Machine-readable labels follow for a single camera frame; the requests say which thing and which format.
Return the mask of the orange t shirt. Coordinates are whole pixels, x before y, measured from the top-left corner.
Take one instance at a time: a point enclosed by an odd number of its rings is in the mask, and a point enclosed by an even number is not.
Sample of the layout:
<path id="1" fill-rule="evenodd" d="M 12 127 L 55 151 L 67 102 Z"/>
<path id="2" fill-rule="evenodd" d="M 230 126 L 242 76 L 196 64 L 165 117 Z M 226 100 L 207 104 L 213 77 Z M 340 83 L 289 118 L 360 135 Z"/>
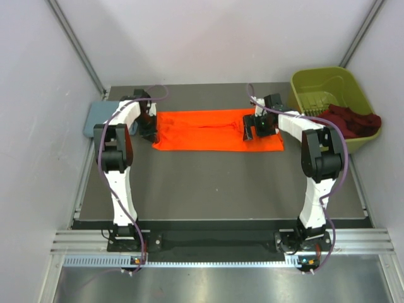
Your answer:
<path id="1" fill-rule="evenodd" d="M 157 114 L 159 151 L 282 152 L 281 134 L 244 141 L 242 118 L 254 109 L 171 111 Z"/>

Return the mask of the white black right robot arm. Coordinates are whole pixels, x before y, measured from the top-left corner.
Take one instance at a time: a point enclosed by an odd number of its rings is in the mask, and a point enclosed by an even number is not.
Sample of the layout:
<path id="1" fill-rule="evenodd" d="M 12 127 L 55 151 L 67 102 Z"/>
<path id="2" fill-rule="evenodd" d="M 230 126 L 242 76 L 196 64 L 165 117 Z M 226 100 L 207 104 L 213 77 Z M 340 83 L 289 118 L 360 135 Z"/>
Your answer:
<path id="1" fill-rule="evenodd" d="M 278 94 L 265 98 L 249 96 L 253 114 L 243 118 L 245 141 L 288 133 L 301 144 L 300 163 L 306 176 L 302 211 L 294 228 L 296 249 L 308 250 L 326 237 L 330 222 L 330 196 L 344 182 L 348 168 L 348 148 L 340 129 L 322 118 L 309 117 L 278 102 Z"/>

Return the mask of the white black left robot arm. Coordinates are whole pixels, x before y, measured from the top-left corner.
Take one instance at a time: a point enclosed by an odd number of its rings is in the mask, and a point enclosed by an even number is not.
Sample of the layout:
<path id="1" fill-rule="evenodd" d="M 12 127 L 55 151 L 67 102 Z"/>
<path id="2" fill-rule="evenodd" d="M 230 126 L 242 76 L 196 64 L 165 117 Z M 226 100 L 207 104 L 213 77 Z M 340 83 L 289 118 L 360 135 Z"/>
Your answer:
<path id="1" fill-rule="evenodd" d="M 108 228 L 110 252 L 145 251 L 130 184 L 134 152 L 129 129 L 133 124 L 143 139 L 157 141 L 156 103 L 143 89 L 135 89 L 134 95 L 121 98 L 111 117 L 93 128 L 98 172 L 110 191 L 114 209 L 113 223 Z"/>

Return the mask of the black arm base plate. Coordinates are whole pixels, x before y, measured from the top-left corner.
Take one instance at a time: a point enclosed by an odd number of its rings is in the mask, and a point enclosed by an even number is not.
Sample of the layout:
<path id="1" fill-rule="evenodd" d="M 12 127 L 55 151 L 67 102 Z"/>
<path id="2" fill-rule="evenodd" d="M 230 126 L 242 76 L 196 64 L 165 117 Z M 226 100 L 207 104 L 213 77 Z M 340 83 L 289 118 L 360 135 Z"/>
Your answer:
<path id="1" fill-rule="evenodd" d="M 331 248 L 331 237 L 303 241 L 293 230 L 161 230 L 143 232 L 144 248 L 139 239 L 119 238 L 111 234 L 107 251 L 114 253 L 157 253 L 173 248 L 228 247 L 263 248 L 266 251 L 294 252 Z"/>

